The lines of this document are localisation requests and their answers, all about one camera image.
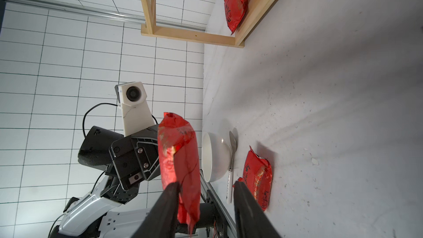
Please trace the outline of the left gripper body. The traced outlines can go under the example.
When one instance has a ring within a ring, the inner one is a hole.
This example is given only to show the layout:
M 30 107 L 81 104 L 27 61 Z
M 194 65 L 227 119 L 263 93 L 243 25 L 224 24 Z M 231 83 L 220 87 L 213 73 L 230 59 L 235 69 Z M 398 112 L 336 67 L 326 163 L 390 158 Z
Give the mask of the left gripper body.
M 114 141 L 109 150 L 117 177 L 125 191 L 145 180 L 136 146 L 137 141 L 128 136 Z

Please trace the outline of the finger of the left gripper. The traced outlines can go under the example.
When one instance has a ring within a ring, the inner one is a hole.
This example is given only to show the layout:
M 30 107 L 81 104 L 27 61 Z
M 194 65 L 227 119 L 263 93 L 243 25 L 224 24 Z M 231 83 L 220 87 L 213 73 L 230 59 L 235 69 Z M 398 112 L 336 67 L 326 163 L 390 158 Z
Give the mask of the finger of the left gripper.
M 146 181 L 151 181 L 160 175 L 158 127 L 159 125 L 154 125 L 131 135 L 141 173 Z

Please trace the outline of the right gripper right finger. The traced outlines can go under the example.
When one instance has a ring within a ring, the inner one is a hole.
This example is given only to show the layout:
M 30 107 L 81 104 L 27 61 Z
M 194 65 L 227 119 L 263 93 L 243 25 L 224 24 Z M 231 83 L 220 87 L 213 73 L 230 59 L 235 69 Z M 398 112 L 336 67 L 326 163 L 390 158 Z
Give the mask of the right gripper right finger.
M 281 238 L 244 182 L 234 184 L 238 238 Z

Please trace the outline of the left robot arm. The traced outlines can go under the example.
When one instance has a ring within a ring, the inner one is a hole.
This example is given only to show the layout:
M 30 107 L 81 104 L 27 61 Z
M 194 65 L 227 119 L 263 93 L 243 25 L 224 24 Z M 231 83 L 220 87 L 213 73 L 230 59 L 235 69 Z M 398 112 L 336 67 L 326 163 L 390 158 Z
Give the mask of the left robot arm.
M 88 132 L 79 162 L 101 170 L 105 177 L 82 198 L 73 197 L 52 238 L 174 238 L 210 230 L 217 209 L 210 200 L 200 204 L 199 221 L 190 228 L 177 219 L 175 188 L 165 191 L 151 208 L 133 204 L 141 184 L 160 175 L 158 126 L 123 136 L 94 126 Z

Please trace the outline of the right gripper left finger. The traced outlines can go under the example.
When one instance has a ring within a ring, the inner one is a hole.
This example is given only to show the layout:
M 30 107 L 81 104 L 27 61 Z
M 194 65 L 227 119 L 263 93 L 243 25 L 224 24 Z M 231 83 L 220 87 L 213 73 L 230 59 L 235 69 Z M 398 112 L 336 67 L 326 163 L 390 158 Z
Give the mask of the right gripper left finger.
M 180 185 L 167 185 L 132 238 L 174 238 L 177 226 Z

